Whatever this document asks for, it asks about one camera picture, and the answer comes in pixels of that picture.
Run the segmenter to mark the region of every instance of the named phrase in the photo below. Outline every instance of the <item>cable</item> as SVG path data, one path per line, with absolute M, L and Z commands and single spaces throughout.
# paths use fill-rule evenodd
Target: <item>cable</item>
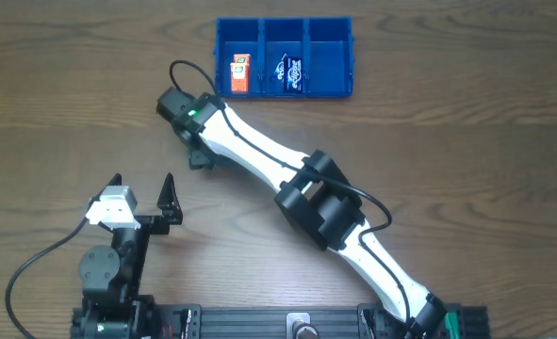
M 74 236 L 76 236 L 79 233 L 79 231 L 81 231 L 83 226 L 85 226 L 87 221 L 88 221 L 87 218 L 83 218 L 81 222 L 79 222 L 79 225 L 77 225 L 77 227 L 69 235 L 65 236 L 63 239 L 59 240 L 49 248 L 35 254 L 33 257 L 31 257 L 31 259 L 27 260 L 24 264 L 18 267 L 16 272 L 14 272 L 14 274 L 12 275 L 12 278 L 10 278 L 10 281 L 8 282 L 8 287 L 6 287 L 6 298 L 5 298 L 6 311 L 8 312 L 8 316 L 10 317 L 10 320 L 12 320 L 14 326 L 16 326 L 18 331 L 20 331 L 26 338 L 36 339 L 35 336 L 33 336 L 33 334 L 29 333 L 29 331 L 26 330 L 26 328 L 21 324 L 21 322 L 14 314 L 14 311 L 12 311 L 12 304 L 10 303 L 10 295 L 12 294 L 12 287 L 14 286 L 14 283 L 16 283 L 16 280 L 21 275 L 21 273 L 23 273 L 23 271 L 25 271 L 29 266 L 31 266 L 31 264 L 35 263 L 38 259 L 42 258 L 42 256 L 44 256 L 45 254 L 51 252 L 52 250 L 57 249 L 61 245 L 65 244 L 67 241 L 71 240 Z
M 383 262 L 383 260 L 381 260 L 381 258 L 379 258 L 378 255 L 376 255 L 376 253 L 374 253 L 369 248 L 369 246 L 366 244 L 366 242 L 363 239 L 364 235 L 369 234 L 369 233 L 373 233 L 373 232 L 376 232 L 376 231 L 384 230 L 385 228 L 387 228 L 391 225 L 391 223 L 393 222 L 393 217 L 391 217 L 391 213 L 389 212 L 387 207 L 381 201 L 379 201 L 378 199 L 374 198 L 369 193 L 367 193 L 367 192 L 365 192 L 365 191 L 363 191 L 359 188 L 356 188 L 354 186 L 342 183 L 338 180 L 335 180 L 333 178 L 329 178 L 327 176 L 324 176 L 324 175 L 321 175 L 321 174 L 318 174 L 318 173 L 315 173 L 315 172 L 312 172 L 312 171 L 296 168 L 296 167 L 288 164 L 286 161 L 282 161 L 282 160 L 278 159 L 277 157 L 271 155 L 270 153 L 267 153 L 266 151 L 259 148 L 257 145 L 253 144 L 246 137 L 243 137 L 236 128 L 234 128 L 234 126 L 232 125 L 232 123 L 228 119 L 227 114 L 225 113 L 225 104 L 221 100 L 221 96 L 220 96 L 220 93 L 219 93 L 217 87 L 215 86 L 215 82 L 211 79 L 211 77 L 201 67 L 199 67 L 198 65 L 196 65 L 196 64 L 194 64 L 190 61 L 186 61 L 186 60 L 175 60 L 174 62 L 172 62 L 171 66 L 169 68 L 169 77 L 172 79 L 172 82 L 173 82 L 173 85 L 175 86 L 175 88 L 178 89 L 179 91 L 182 91 L 180 89 L 180 87 L 177 85 L 177 82 L 175 81 L 175 77 L 173 76 L 173 67 L 175 65 L 178 65 L 178 64 L 188 65 L 188 66 L 192 67 L 193 69 L 195 69 L 196 71 L 198 71 L 202 76 L 205 77 L 206 81 L 211 86 L 211 89 L 213 89 L 213 94 L 215 95 L 215 99 L 216 99 L 216 106 L 220 109 L 221 114 L 223 115 L 223 119 L 225 120 L 225 123 L 228 125 L 228 128 L 230 128 L 232 133 L 234 133 L 235 137 L 238 137 L 240 140 L 242 140 L 244 143 L 249 145 L 251 148 L 253 148 L 254 150 L 256 150 L 260 153 L 262 153 L 267 158 L 276 162 L 277 164 L 279 164 L 280 166 L 282 166 L 284 168 L 287 168 L 289 170 L 293 170 L 293 171 L 295 171 L 297 173 L 300 173 L 302 175 L 306 175 L 306 176 L 308 176 L 310 178 L 313 178 L 317 181 L 323 181 L 326 184 L 329 184 L 329 185 L 332 185 L 332 186 L 337 186 L 339 188 L 351 191 L 351 192 L 357 194 L 358 196 L 365 198 L 369 202 L 372 202 L 377 207 L 379 207 L 379 209 L 385 214 L 386 222 L 383 225 L 370 227 L 369 229 L 367 229 L 365 231 L 362 231 L 358 235 L 358 241 L 360 242 L 360 246 L 362 246 L 362 248 L 366 252 L 368 252 L 370 254 L 370 256 L 372 256 L 372 258 L 374 258 L 374 260 L 376 260 L 387 271 L 387 273 L 389 273 L 391 278 L 393 278 L 393 280 L 397 284 L 398 288 L 400 289 L 401 296 L 403 297 L 403 303 L 404 303 L 405 309 L 406 309 L 406 321 L 405 321 L 405 323 L 407 324 L 410 320 L 410 303 L 408 301 L 408 296 L 406 295 L 406 292 L 403 288 L 403 285 L 401 284 L 400 280 L 395 275 L 395 273 L 393 273 L 391 268 L 389 268 L 389 266 L 387 266 L 385 264 L 385 262 Z

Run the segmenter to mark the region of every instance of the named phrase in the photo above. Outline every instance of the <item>dark blue package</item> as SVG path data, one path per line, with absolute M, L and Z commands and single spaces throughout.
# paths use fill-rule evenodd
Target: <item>dark blue package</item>
M 287 57 L 285 61 L 285 92 L 303 93 L 303 74 L 300 57 Z
M 280 59 L 280 62 L 278 62 L 278 65 L 276 65 L 276 70 L 274 71 L 274 74 L 271 76 L 271 80 L 278 80 L 278 81 L 284 80 L 285 58 L 287 58 L 287 52 L 284 52 L 282 54 L 282 58 Z

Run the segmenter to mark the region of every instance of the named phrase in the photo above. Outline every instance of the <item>orange tic tac box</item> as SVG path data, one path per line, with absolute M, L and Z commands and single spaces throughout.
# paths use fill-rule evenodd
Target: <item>orange tic tac box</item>
M 234 54 L 234 62 L 245 63 L 247 66 L 251 66 L 251 55 L 250 54 Z
M 230 63 L 230 85 L 233 93 L 249 92 L 249 65 L 245 63 Z

